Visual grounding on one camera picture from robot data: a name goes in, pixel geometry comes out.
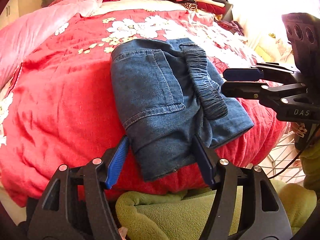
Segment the green clothing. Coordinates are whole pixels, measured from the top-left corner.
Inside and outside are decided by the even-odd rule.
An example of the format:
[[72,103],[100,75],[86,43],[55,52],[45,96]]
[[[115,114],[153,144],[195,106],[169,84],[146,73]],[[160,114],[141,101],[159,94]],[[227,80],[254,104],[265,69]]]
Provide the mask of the green clothing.
[[314,190],[320,198],[320,140],[300,155],[302,169],[306,175],[303,186]]
[[[297,184],[271,180],[296,233],[316,206],[316,193]],[[116,203],[116,214],[128,228],[131,240],[198,240],[212,207],[216,191],[209,188],[177,194],[149,195],[126,192]],[[236,233],[241,212],[242,187],[237,189],[230,234]]]

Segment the bed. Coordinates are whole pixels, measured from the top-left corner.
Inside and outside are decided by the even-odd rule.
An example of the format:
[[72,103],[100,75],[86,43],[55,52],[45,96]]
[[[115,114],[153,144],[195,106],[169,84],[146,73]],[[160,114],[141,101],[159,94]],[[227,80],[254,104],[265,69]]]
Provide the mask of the bed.
[[[51,18],[43,17],[48,12]],[[162,41],[190,38],[205,50],[219,73],[228,67],[249,67],[261,61],[232,33],[220,28],[213,15],[190,12],[169,1],[82,0],[46,7],[24,17],[0,31],[0,37],[9,42],[6,33],[17,26],[21,30],[13,37],[18,42],[9,43],[0,52],[20,49],[16,55],[3,58],[7,69],[1,71],[11,81],[0,114],[1,181],[19,206],[25,206],[28,197],[40,197],[59,165],[84,165],[114,147],[125,134],[110,76],[111,51],[124,42],[109,39],[112,32],[107,29],[115,27],[114,22],[126,25],[129,19],[156,24],[161,20],[178,25],[179,31],[146,30],[135,37]],[[268,155],[287,123],[277,120],[273,110],[256,100],[238,101],[254,127],[217,152],[221,158],[245,167],[260,163]],[[125,191],[162,195],[205,186],[196,163],[144,182],[129,152],[117,184],[106,196],[115,200]]]

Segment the blue denim jeans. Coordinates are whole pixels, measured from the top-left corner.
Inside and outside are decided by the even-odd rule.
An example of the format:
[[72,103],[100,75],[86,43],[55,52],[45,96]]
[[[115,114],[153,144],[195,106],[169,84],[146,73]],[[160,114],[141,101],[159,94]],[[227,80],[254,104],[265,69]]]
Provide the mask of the blue denim jeans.
[[116,108],[145,181],[194,163],[194,134],[217,148],[253,127],[240,103],[221,93],[223,79],[190,39],[136,39],[111,57]]

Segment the red comforter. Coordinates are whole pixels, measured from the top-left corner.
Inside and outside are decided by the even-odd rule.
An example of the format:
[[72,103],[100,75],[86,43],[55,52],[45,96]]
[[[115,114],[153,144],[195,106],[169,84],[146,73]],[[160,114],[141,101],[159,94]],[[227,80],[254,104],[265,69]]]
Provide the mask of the red comforter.
[[[188,19],[186,11],[129,10],[88,18],[77,14],[65,32],[50,36],[23,61],[9,90],[13,102],[3,122],[7,145],[0,148],[1,181],[17,204],[24,206],[28,196],[39,198],[59,165],[85,165],[124,135],[111,87],[110,53],[98,45],[86,54],[78,51],[110,35],[106,29],[112,23],[103,19],[144,22],[149,15],[177,23]],[[158,39],[165,40],[164,31],[158,33]],[[220,72],[227,67],[212,60]],[[238,166],[257,164],[272,149],[285,123],[258,101],[239,101],[255,126],[217,152]],[[146,183],[129,153],[118,183],[106,194],[115,199],[127,190],[165,194],[197,187],[205,187],[197,164]]]

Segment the metal screw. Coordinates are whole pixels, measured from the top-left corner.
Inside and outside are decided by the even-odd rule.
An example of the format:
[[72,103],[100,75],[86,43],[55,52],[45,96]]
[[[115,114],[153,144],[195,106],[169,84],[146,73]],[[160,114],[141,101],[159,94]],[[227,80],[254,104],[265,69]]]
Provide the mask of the metal screw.
[[261,172],[262,171],[262,168],[258,165],[254,166],[253,169],[256,171],[256,172]]
[[289,103],[289,101],[287,99],[285,99],[285,98],[281,98],[281,102],[284,103],[284,104]]
[[67,165],[63,164],[59,167],[59,171],[65,171],[67,168]]
[[229,164],[229,161],[227,159],[221,159],[220,160],[220,164],[222,165],[228,165]]
[[102,160],[100,158],[95,158],[92,160],[92,163],[95,165],[98,165],[98,164],[102,163]]

